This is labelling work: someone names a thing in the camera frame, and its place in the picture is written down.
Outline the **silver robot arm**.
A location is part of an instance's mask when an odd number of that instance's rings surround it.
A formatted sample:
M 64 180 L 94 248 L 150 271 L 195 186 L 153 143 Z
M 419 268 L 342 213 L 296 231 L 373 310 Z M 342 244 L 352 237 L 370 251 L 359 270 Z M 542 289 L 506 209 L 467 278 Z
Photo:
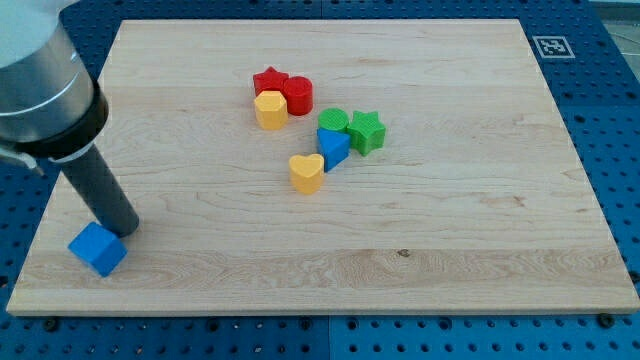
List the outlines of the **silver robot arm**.
M 80 157 L 108 105 L 60 13 L 78 0 L 1 0 L 1 160 L 39 173 L 39 158 Z

